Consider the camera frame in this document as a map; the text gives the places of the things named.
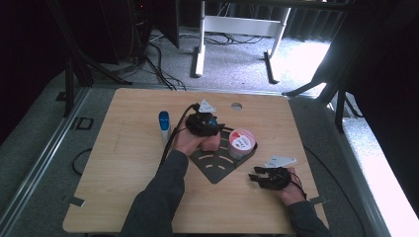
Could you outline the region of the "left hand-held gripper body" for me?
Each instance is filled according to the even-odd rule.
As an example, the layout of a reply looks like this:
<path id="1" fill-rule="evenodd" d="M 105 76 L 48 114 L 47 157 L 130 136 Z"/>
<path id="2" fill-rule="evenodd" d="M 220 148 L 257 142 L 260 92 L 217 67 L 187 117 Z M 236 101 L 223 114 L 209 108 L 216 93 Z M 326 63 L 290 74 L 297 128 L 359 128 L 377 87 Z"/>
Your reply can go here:
<path id="1" fill-rule="evenodd" d="M 209 121 L 214 117 L 216 109 L 206 99 L 202 99 L 200 103 L 193 105 L 193 110 L 195 112 L 188 116 L 186 127 L 193 135 L 206 136 L 210 131 Z"/>

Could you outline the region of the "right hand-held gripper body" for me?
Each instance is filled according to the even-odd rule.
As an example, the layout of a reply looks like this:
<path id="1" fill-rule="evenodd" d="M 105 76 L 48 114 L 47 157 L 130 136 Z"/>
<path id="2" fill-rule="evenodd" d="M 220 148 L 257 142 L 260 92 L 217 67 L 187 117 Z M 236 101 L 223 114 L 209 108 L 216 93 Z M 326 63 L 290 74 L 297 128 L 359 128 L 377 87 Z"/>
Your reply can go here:
<path id="1" fill-rule="evenodd" d="M 292 180 L 287 166 L 295 162 L 295 158 L 273 155 L 265 164 L 264 188 L 279 191 L 287 187 Z"/>

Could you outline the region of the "pink round jar white lid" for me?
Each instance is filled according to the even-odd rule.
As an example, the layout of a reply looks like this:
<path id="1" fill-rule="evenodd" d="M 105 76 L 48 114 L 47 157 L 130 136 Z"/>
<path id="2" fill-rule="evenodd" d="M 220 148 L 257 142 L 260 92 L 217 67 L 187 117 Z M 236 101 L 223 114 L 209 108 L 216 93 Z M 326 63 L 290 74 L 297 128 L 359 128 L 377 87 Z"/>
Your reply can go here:
<path id="1" fill-rule="evenodd" d="M 237 128 L 228 136 L 228 154 L 236 160 L 241 160 L 250 154 L 256 145 L 254 134 L 245 128 Z"/>

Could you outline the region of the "white bottle blue cap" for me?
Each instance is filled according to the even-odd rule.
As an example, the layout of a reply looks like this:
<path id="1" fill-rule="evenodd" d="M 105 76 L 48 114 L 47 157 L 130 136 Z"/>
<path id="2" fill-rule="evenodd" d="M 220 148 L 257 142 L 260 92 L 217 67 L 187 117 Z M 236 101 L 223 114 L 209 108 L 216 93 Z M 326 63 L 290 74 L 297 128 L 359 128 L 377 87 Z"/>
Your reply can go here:
<path id="1" fill-rule="evenodd" d="M 171 122 L 169 113 L 166 111 L 161 111 L 158 115 L 158 120 L 160 125 L 162 143 L 166 145 L 171 136 Z"/>

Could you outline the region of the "black fan-shaped slotted shelf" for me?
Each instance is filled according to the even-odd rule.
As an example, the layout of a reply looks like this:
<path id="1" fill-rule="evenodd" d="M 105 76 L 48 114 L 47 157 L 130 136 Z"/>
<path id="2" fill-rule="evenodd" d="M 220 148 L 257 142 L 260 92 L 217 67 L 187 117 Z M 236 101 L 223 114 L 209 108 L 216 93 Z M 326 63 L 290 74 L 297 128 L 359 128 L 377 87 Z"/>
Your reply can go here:
<path id="1" fill-rule="evenodd" d="M 202 151 L 197 149 L 191 156 L 191 160 L 212 183 L 217 184 L 227 177 L 231 172 L 244 164 L 256 152 L 258 144 L 255 144 L 251 151 L 240 159 L 233 158 L 228 153 L 228 137 L 233 131 L 225 127 L 220 133 L 220 144 L 216 151 Z"/>

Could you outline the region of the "person's right hand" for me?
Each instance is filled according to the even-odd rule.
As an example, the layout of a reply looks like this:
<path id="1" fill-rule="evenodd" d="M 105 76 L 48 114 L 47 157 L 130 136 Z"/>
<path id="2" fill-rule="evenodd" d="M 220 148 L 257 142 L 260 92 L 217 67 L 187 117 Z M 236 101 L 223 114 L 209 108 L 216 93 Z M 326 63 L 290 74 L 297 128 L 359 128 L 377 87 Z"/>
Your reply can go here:
<path id="1" fill-rule="evenodd" d="M 301 182 L 295 174 L 293 167 L 288 168 L 291 174 L 291 182 L 282 190 L 276 191 L 276 195 L 280 198 L 285 206 L 306 201 L 305 192 L 302 189 Z"/>

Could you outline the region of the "person's left hand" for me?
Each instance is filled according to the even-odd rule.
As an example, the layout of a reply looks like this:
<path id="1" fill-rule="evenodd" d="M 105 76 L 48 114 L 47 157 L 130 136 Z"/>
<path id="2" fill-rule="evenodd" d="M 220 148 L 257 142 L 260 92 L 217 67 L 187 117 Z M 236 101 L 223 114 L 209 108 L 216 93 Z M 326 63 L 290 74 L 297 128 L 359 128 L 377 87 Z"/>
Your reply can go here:
<path id="1" fill-rule="evenodd" d="M 205 137 L 193 135 L 187 128 L 182 128 L 176 135 L 173 148 L 190 156 L 204 140 Z"/>

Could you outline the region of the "black metal stand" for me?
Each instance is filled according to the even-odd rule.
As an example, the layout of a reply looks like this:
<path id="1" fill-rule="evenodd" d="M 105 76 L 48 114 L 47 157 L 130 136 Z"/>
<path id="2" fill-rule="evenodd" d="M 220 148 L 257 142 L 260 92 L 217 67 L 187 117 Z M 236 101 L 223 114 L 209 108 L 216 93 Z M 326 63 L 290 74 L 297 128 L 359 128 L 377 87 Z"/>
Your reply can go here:
<path id="1" fill-rule="evenodd" d="M 347 18 L 331 42 L 311 81 L 284 93 L 284 96 L 295 97 L 325 83 L 326 86 L 318 96 L 318 100 L 321 104 L 328 104 L 334 96 L 337 96 L 334 123 L 339 132 L 343 132 L 347 79 L 360 52 L 364 29 L 355 19 Z"/>

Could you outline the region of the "dark computer tower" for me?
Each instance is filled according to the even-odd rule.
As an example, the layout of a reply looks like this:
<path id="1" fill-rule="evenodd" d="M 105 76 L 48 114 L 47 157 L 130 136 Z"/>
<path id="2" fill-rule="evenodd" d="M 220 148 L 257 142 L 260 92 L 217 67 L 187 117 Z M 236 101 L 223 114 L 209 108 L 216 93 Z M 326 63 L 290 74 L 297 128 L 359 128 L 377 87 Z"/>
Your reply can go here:
<path id="1" fill-rule="evenodd" d="M 149 0 L 100 0 L 117 60 L 143 62 L 150 34 Z"/>

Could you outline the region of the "black tripod stand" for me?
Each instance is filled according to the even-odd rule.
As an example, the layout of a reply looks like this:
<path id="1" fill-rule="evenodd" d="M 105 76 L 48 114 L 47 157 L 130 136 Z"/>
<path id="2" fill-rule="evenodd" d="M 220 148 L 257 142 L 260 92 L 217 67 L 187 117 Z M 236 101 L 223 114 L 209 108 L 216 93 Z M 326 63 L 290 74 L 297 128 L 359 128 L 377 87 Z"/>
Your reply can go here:
<path id="1" fill-rule="evenodd" d="M 75 107 L 73 76 L 76 76 L 82 87 L 92 87 L 94 79 L 90 67 L 98 70 L 118 84 L 131 85 L 131 82 L 118 77 L 115 73 L 106 69 L 79 48 L 58 0 L 45 0 L 45 2 L 63 35 L 66 48 L 69 51 L 69 58 L 65 68 L 65 111 L 63 115 L 65 118 L 70 115 Z"/>

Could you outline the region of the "dark pleated curtain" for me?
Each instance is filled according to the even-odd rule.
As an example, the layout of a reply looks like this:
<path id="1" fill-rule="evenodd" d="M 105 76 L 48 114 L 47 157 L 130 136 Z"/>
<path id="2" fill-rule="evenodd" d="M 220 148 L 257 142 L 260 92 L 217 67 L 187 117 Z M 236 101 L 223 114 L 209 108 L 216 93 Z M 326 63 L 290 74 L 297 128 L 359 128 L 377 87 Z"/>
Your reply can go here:
<path id="1" fill-rule="evenodd" d="M 332 41 L 346 16 L 342 12 L 291 9 L 285 37 L 301 41 Z"/>

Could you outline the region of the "white desk frame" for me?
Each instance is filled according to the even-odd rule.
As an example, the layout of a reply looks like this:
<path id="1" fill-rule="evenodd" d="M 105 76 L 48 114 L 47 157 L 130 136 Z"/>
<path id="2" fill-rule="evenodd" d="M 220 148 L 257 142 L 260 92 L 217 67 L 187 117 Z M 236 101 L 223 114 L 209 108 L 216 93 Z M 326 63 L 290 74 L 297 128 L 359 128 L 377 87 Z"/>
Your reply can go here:
<path id="1" fill-rule="evenodd" d="M 286 7 L 283 15 L 277 21 L 211 16 L 206 14 L 206 1 L 201 0 L 200 4 L 200 43 L 197 48 L 197 58 L 194 75 L 201 77 L 204 74 L 206 45 L 206 33 L 221 33 L 230 35 L 244 35 L 252 37 L 273 38 L 274 43 L 271 50 L 264 52 L 264 60 L 267 68 L 268 79 L 271 84 L 277 84 L 275 78 L 274 60 L 282 41 L 291 7 Z"/>

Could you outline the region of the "black rectangular floor bracket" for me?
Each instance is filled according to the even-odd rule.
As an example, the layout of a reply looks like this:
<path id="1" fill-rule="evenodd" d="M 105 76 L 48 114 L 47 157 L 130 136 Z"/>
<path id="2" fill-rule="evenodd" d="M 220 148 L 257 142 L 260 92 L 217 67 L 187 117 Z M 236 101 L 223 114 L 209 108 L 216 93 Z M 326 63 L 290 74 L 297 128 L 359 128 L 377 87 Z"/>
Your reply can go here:
<path id="1" fill-rule="evenodd" d="M 89 130 L 92 128 L 94 120 L 92 118 L 80 118 L 76 124 L 77 130 Z"/>

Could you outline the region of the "aluminium floor rail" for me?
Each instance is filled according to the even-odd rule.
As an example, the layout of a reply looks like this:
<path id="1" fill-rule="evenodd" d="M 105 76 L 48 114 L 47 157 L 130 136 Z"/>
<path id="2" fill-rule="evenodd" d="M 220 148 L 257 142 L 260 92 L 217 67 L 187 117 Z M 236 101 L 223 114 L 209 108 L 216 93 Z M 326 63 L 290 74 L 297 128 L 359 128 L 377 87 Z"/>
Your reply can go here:
<path id="1" fill-rule="evenodd" d="M 83 106 L 89 92 L 89 88 L 80 89 L 78 95 L 76 96 L 73 109 L 66 118 L 63 118 L 60 121 L 57 129 L 54 131 L 52 137 L 42 150 L 42 153 L 37 158 L 35 165 L 19 186 L 16 194 L 12 198 L 12 201 L 8 204 L 6 210 L 0 217 L 0 235 L 6 236 L 20 217 L 20 214 L 37 188 L 39 181 L 42 179 L 44 172 L 48 168 L 49 163 L 59 148 L 67 131 L 75 121 L 75 118 Z"/>

